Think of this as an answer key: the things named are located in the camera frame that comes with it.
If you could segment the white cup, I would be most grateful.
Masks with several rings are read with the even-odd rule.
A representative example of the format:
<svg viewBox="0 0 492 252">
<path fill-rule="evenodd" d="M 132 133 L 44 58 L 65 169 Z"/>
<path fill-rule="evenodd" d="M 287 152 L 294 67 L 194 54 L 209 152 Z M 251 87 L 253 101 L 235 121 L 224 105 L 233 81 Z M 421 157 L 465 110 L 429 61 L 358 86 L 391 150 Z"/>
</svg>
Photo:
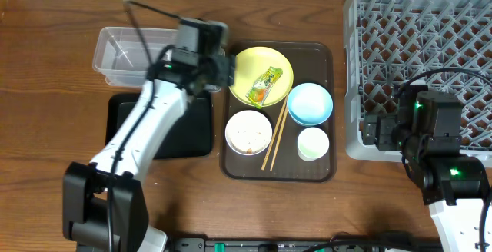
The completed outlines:
<svg viewBox="0 0 492 252">
<path fill-rule="evenodd" d="M 305 128 L 297 139 L 298 156 L 303 161 L 315 161 L 329 150 L 330 140 L 320 128 Z"/>
</svg>

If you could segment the right wooden chopstick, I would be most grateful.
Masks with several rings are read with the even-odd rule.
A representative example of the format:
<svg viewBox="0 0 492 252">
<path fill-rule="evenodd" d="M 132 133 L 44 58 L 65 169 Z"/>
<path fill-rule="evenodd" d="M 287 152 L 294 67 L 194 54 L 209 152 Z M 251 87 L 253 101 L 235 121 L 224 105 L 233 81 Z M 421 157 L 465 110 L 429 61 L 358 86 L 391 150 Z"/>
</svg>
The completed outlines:
<svg viewBox="0 0 492 252">
<path fill-rule="evenodd" d="M 286 122 L 286 119 L 287 119 L 287 115 L 288 115 L 288 108 L 287 108 L 287 105 L 285 105 L 284 106 L 284 110 L 283 110 L 283 114 L 282 114 L 281 124 L 280 124 L 280 131 L 278 133 L 278 139 L 277 139 L 277 142 L 276 142 L 276 145 L 275 145 L 275 148 L 274 148 L 274 154 L 273 154 L 273 157 L 272 157 L 270 171 L 273 171 L 273 168 L 274 168 L 274 165 L 275 165 L 275 161 L 276 161 L 277 154 L 278 154 L 278 149 L 280 147 L 281 138 L 282 138 L 282 134 L 283 134 L 283 131 L 284 131 L 285 122 Z"/>
</svg>

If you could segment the brown plastic serving tray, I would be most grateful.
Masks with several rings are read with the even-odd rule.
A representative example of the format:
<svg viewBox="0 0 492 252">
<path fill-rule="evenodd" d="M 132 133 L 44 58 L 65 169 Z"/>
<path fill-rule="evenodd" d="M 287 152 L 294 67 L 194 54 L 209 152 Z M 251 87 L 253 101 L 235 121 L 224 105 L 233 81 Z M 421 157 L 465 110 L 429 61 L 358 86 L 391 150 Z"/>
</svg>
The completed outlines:
<svg viewBox="0 0 492 252">
<path fill-rule="evenodd" d="M 289 60 L 293 72 L 293 85 L 315 83 L 334 95 L 333 61 L 329 48 L 317 42 L 292 41 L 239 41 L 232 45 L 230 53 L 237 55 L 252 47 L 269 47 L 278 50 Z M 298 181 L 321 183 L 329 181 L 336 172 L 336 145 L 334 115 L 318 127 L 328 136 L 327 153 L 314 161 L 304 161 L 298 156 L 298 135 L 305 129 L 291 116 L 281 118 L 282 103 L 265 107 L 260 112 L 274 128 L 277 121 L 284 124 L 280 144 L 273 145 L 271 152 L 244 156 L 234 152 L 225 139 L 221 140 L 220 166 L 233 179 L 259 181 Z"/>
</svg>

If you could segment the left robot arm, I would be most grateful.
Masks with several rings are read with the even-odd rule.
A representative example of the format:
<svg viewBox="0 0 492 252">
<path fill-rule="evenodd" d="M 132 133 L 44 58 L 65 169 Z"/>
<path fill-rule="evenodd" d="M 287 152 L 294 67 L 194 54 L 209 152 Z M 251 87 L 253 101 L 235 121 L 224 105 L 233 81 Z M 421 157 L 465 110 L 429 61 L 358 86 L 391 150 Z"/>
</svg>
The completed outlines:
<svg viewBox="0 0 492 252">
<path fill-rule="evenodd" d="M 163 251 L 168 237 L 149 224 L 142 185 L 162 141 L 208 85 L 234 82 L 223 53 L 228 27 L 185 20 L 173 45 L 149 56 L 138 101 L 89 164 L 71 163 L 62 185 L 66 239 L 102 251 Z"/>
</svg>

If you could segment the clear plastic waste bin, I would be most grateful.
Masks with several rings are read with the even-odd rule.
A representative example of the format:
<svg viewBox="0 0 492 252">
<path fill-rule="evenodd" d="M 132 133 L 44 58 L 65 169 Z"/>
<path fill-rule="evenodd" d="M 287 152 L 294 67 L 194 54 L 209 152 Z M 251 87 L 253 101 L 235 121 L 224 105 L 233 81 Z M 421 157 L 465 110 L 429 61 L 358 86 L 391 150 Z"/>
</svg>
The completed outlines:
<svg viewBox="0 0 492 252">
<path fill-rule="evenodd" d="M 96 45 L 93 69 L 110 85 L 140 88 L 146 81 L 167 81 L 180 88 L 178 29 L 107 27 Z"/>
</svg>

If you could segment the black waste tray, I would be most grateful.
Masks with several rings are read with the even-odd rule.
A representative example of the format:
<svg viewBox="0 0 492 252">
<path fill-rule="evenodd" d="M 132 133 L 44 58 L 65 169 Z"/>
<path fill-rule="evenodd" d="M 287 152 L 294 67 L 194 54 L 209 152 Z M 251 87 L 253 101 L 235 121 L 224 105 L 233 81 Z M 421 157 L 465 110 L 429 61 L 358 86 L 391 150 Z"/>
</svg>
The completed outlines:
<svg viewBox="0 0 492 252">
<path fill-rule="evenodd" d="M 138 100 L 137 93 L 120 93 L 108 101 L 105 143 L 115 136 Z M 155 160 L 208 155 L 212 149 L 211 94 L 203 91 L 193 100 L 162 141 Z"/>
</svg>

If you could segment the left wooden chopstick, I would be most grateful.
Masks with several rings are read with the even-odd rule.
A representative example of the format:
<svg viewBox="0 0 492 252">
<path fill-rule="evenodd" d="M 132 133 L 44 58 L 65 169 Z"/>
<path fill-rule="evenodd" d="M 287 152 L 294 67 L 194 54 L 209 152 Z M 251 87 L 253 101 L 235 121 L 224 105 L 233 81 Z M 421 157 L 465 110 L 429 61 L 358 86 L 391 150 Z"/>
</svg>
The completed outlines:
<svg viewBox="0 0 492 252">
<path fill-rule="evenodd" d="M 272 146 L 273 146 L 273 143 L 274 143 L 274 139 L 275 139 L 275 136 L 276 136 L 276 134 L 277 134 L 277 132 L 278 132 L 278 128 L 279 128 L 279 126 L 280 126 L 281 119 L 282 119 L 282 117 L 283 117 L 283 114 L 284 114 L 284 111 L 285 111 L 286 104 L 287 104 L 287 99 L 285 98 L 285 99 L 284 99 L 284 102 L 283 102 L 283 105 L 282 105 L 282 107 L 281 107 L 281 111 L 280 111 L 280 113 L 279 113 L 279 115 L 278 115 L 278 119 L 277 119 L 276 124 L 275 124 L 275 126 L 274 126 L 274 130 L 273 130 L 272 138 L 271 138 L 271 141 L 270 141 L 270 143 L 269 143 L 269 145 L 268 145 L 268 149 L 267 149 L 266 155 L 265 155 L 265 157 L 264 157 L 264 161 L 263 161 L 263 163 L 262 163 L 262 165 L 261 165 L 261 170 L 262 170 L 262 171 L 264 171 L 264 169 L 266 168 L 266 164 L 267 164 L 267 162 L 268 162 L 268 158 L 269 158 L 269 155 L 270 155 L 270 153 L 271 153 L 271 149 L 272 149 Z"/>
</svg>

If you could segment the white bowl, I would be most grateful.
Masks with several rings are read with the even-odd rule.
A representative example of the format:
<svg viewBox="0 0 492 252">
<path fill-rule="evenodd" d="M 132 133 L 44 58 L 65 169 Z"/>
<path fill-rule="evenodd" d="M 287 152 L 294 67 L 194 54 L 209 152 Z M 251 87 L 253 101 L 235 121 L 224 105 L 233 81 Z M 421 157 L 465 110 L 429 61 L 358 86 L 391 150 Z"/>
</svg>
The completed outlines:
<svg viewBox="0 0 492 252">
<path fill-rule="evenodd" d="M 234 114 L 225 126 L 225 140 L 237 154 L 252 156 L 268 147 L 273 129 L 259 111 L 244 110 Z"/>
</svg>

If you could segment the green snack wrapper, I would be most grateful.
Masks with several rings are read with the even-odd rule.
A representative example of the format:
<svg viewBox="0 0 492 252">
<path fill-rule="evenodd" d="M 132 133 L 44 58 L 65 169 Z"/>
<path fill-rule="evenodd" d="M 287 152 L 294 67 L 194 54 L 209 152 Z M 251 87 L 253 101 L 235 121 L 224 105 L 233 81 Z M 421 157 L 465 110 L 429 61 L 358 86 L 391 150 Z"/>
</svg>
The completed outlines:
<svg viewBox="0 0 492 252">
<path fill-rule="evenodd" d="M 256 108 L 262 108 L 263 104 L 276 81 L 283 75 L 281 68 L 270 67 L 260 75 L 246 94 L 246 98 Z"/>
</svg>

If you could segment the yellow plate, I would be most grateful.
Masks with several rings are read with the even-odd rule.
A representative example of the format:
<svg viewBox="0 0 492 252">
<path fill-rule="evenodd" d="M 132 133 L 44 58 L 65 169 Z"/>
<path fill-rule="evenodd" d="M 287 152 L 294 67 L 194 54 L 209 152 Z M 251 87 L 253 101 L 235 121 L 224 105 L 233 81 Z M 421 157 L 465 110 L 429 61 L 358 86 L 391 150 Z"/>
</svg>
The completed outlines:
<svg viewBox="0 0 492 252">
<path fill-rule="evenodd" d="M 231 93 L 241 102 L 253 106 L 246 94 L 256 79 L 270 67 L 281 68 L 283 75 L 270 90 L 263 107 L 281 101 L 291 90 L 294 72 L 291 63 L 279 51 L 267 47 L 253 47 L 241 51 L 236 57 L 234 84 Z"/>
</svg>

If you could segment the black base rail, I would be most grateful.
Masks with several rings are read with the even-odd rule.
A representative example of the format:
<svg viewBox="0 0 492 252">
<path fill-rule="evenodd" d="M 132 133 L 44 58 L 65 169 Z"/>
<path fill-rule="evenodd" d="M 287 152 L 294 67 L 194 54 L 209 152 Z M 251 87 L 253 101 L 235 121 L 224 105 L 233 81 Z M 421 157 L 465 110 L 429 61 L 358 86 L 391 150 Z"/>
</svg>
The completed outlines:
<svg viewBox="0 0 492 252">
<path fill-rule="evenodd" d="M 165 252 L 302 252 L 322 244 L 301 240 L 205 240 L 203 238 L 178 238 L 166 244 Z M 421 242 L 417 251 L 443 251 L 438 243 Z M 356 244 L 337 245 L 317 251 L 405 251 L 386 247 L 364 247 Z"/>
</svg>

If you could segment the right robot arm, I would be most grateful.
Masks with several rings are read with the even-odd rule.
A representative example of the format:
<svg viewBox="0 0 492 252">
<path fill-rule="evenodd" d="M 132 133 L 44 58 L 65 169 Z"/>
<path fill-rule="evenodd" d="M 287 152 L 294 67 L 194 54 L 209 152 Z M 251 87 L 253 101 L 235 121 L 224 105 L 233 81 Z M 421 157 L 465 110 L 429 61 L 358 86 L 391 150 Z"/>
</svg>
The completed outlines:
<svg viewBox="0 0 492 252">
<path fill-rule="evenodd" d="M 364 119 L 363 142 L 401 153 L 445 251 L 489 251 L 491 185 L 482 162 L 460 151 L 461 113 L 452 94 L 406 91 L 396 112 Z"/>
</svg>

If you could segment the light blue bowl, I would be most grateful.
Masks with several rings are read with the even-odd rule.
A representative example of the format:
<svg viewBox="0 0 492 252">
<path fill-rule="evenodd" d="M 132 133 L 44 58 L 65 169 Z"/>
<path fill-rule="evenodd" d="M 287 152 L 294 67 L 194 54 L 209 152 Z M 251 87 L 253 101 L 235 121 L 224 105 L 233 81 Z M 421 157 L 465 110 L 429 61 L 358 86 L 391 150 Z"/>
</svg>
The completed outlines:
<svg viewBox="0 0 492 252">
<path fill-rule="evenodd" d="M 297 124 L 310 127 L 324 123 L 331 116 L 334 102 L 323 86 L 303 83 L 291 90 L 287 107 L 288 114 Z"/>
</svg>

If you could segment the grey dishwasher rack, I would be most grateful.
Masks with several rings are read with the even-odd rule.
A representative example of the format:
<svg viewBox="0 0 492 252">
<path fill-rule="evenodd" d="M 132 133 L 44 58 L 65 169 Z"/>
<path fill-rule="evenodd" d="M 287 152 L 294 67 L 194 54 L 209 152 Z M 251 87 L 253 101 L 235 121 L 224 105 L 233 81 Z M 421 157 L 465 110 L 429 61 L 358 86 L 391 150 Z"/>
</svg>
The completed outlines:
<svg viewBox="0 0 492 252">
<path fill-rule="evenodd" d="M 345 147 L 357 160 L 399 161 L 364 145 L 364 118 L 397 108 L 393 87 L 414 79 L 464 105 L 461 150 L 491 165 L 491 0 L 346 0 Z"/>
</svg>

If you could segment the wooden chopstick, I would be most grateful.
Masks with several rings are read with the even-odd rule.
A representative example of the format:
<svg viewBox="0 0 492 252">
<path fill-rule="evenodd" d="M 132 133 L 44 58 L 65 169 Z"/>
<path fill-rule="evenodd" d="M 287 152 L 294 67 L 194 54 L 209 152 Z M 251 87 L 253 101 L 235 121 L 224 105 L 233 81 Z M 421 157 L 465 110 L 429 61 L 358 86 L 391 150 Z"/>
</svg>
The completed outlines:
<svg viewBox="0 0 492 252">
<path fill-rule="evenodd" d="M 261 165 L 261 170 L 262 170 L 262 171 L 264 171 L 264 169 L 266 168 L 266 164 L 267 164 L 267 162 L 268 162 L 268 158 L 269 158 L 269 155 L 270 155 L 270 153 L 271 153 L 271 149 L 272 149 L 272 146 L 273 146 L 273 143 L 274 143 L 274 139 L 275 139 L 275 136 L 276 136 L 276 134 L 277 134 L 277 132 L 278 132 L 278 128 L 279 128 L 279 126 L 280 126 L 281 119 L 282 119 L 282 117 L 283 117 L 283 114 L 284 114 L 284 111 L 285 111 L 286 104 L 287 104 L 287 99 L 285 98 L 285 99 L 284 99 L 284 102 L 283 102 L 283 105 L 282 105 L 282 107 L 281 107 L 281 111 L 280 111 L 280 113 L 279 113 L 279 115 L 278 115 L 278 119 L 277 119 L 276 124 L 275 124 L 275 126 L 274 126 L 274 130 L 273 130 L 272 138 L 271 138 L 271 141 L 270 141 L 270 143 L 269 143 L 269 145 L 268 145 L 268 149 L 267 149 L 266 155 L 265 155 L 265 157 L 264 157 L 264 161 L 263 161 L 263 163 L 262 163 L 262 165 Z"/>
<path fill-rule="evenodd" d="M 286 119 L 287 119 L 287 115 L 288 115 L 288 108 L 287 108 L 287 105 L 285 105 L 284 106 L 284 110 L 283 110 L 283 114 L 282 114 L 281 124 L 280 124 L 280 131 L 278 133 L 278 139 L 277 139 L 277 142 L 276 142 L 276 145 L 275 145 L 275 148 L 274 148 L 274 154 L 273 154 L 273 157 L 272 157 L 270 171 L 273 171 L 273 168 L 274 168 L 274 165 L 275 165 L 275 161 L 276 161 L 277 154 L 278 154 L 278 149 L 280 147 L 281 138 L 282 138 L 282 134 L 283 134 L 283 131 L 284 131 L 285 122 L 286 122 Z"/>
</svg>

